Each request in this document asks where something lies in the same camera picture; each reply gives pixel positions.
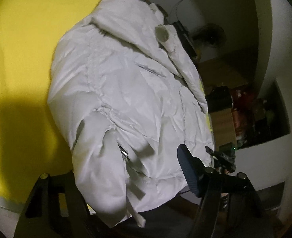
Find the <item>white puffer jacket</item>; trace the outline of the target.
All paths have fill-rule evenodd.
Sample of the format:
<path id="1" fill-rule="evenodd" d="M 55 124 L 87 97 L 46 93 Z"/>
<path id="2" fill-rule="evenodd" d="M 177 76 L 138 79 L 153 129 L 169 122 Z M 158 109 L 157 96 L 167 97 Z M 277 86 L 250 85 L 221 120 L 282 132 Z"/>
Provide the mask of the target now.
<path id="1" fill-rule="evenodd" d="M 200 76 L 154 4 L 101 0 L 60 39 L 48 105 L 71 153 L 75 183 L 109 227 L 186 186 L 184 144 L 203 165 L 213 148 Z"/>

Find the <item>brown cardboard box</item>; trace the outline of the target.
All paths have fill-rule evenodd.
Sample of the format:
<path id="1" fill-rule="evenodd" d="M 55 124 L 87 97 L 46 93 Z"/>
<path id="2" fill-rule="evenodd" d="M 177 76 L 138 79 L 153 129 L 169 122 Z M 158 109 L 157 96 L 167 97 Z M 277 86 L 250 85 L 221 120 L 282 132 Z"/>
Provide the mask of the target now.
<path id="1" fill-rule="evenodd" d="M 228 143 L 233 143 L 237 147 L 236 133 L 234 128 L 234 121 L 232 111 L 230 108 L 222 111 L 213 112 L 210 114 L 214 145 L 216 150 L 220 146 Z"/>

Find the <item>yellow table cloth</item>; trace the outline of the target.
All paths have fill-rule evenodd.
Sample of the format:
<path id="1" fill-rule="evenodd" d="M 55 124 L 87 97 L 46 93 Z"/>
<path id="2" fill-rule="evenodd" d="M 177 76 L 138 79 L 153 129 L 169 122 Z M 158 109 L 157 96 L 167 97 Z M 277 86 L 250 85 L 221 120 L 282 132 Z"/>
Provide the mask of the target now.
<path id="1" fill-rule="evenodd" d="M 72 167 L 47 106 L 60 38 L 100 0 L 0 0 L 0 197 L 23 204 L 40 174 Z"/>

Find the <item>black yellow box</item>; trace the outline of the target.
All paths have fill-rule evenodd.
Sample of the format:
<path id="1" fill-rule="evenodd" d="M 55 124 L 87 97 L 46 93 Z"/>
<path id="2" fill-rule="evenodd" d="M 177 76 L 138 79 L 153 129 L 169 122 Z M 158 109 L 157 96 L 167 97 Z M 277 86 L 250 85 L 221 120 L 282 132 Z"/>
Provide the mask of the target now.
<path id="1" fill-rule="evenodd" d="M 172 25 L 176 29 L 179 40 L 181 41 L 186 53 L 189 55 L 190 58 L 195 59 L 197 57 L 197 53 L 189 37 L 188 31 L 185 29 L 180 21 L 173 22 Z"/>

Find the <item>black standing fan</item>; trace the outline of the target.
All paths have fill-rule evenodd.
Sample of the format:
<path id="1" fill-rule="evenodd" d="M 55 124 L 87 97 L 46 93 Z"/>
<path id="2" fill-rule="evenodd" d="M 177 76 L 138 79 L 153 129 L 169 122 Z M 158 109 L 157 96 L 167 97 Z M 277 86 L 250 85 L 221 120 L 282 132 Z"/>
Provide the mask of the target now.
<path id="1" fill-rule="evenodd" d="M 226 33 L 224 29 L 216 24 L 208 23 L 201 27 L 193 36 L 195 44 L 221 48 L 226 43 Z"/>

